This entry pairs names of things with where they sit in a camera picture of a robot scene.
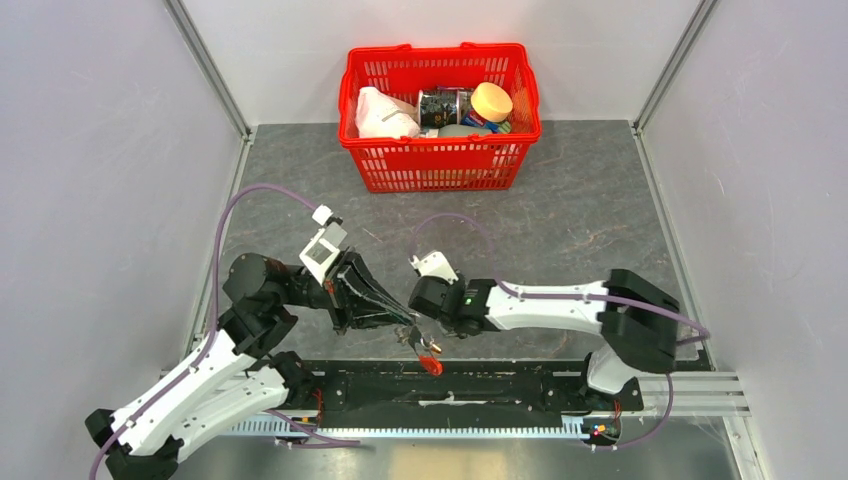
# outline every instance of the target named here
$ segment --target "white wall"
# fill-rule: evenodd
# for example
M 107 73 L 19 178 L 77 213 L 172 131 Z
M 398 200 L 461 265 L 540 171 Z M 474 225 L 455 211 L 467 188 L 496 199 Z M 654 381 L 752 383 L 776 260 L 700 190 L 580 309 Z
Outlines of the white wall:
M 180 356 L 240 143 L 160 1 L 2 2 L 0 63 L 0 476 L 87 478 L 84 418 Z
M 848 3 L 720 2 L 647 129 L 775 478 L 844 478 Z
M 184 0 L 249 123 L 337 122 L 347 51 L 525 44 L 545 119 L 633 119 L 698 0 Z

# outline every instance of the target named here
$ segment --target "plastic shopping basket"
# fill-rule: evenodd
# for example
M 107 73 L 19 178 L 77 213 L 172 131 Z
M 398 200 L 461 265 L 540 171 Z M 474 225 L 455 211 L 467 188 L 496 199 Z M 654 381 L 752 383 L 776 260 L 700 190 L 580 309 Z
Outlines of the plastic shopping basket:
M 359 138 L 359 89 L 415 105 L 419 90 L 437 86 L 503 87 L 513 101 L 507 134 L 454 138 Z M 371 192 L 497 190 L 512 186 L 530 145 L 539 140 L 539 93 L 527 52 L 517 43 L 463 43 L 453 48 L 355 48 L 339 91 L 339 141 Z

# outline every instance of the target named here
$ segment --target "dark gray surface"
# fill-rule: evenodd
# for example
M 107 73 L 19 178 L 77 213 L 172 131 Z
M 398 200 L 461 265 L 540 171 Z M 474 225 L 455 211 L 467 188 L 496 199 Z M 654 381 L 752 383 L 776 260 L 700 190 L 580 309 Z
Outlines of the dark gray surface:
M 506 191 L 369 193 L 336 125 L 267 125 L 259 128 L 242 185 L 284 185 L 344 218 L 346 244 L 362 254 L 374 276 L 406 303 L 416 276 L 406 260 L 412 229 L 427 216 L 472 216 L 495 237 L 504 279 L 569 285 L 605 279 L 611 268 L 636 271 L 679 298 L 659 220 L 630 129 L 624 121 L 544 122 L 513 187 Z M 222 265 L 257 252 L 286 263 L 316 232 L 310 212 L 274 193 L 246 197 L 236 207 Z M 469 278 L 490 277 L 482 238 L 452 219 L 422 234 L 419 254 L 443 251 Z M 222 269 L 222 278 L 226 269 Z M 337 336 L 325 312 L 293 309 L 300 323 L 281 348 L 304 358 L 412 357 L 391 328 Z M 444 338 L 425 319 L 450 358 L 583 358 L 601 345 L 591 335 L 522 329 L 459 340 Z M 694 347 L 685 352 L 692 357 Z
M 624 438 L 644 433 L 624 419 Z M 269 438 L 219 437 L 174 480 L 736 480 L 720 418 L 672 418 L 649 442 L 592 453 L 573 440 L 366 440 L 355 449 L 289 451 Z

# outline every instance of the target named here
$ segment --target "white plastic bag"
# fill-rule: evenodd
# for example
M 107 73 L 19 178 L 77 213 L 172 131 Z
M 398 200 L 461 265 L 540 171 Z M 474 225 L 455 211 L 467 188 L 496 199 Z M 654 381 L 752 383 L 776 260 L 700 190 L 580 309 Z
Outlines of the white plastic bag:
M 414 108 L 374 87 L 362 87 L 356 104 L 359 138 L 417 137 L 420 127 L 405 111 Z

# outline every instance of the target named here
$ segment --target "black can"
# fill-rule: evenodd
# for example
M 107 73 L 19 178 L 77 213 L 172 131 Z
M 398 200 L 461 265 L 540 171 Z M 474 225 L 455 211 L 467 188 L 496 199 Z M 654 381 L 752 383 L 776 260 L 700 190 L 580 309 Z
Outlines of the black can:
M 470 105 L 469 97 L 464 89 L 420 90 L 418 124 L 429 128 L 458 125 Z

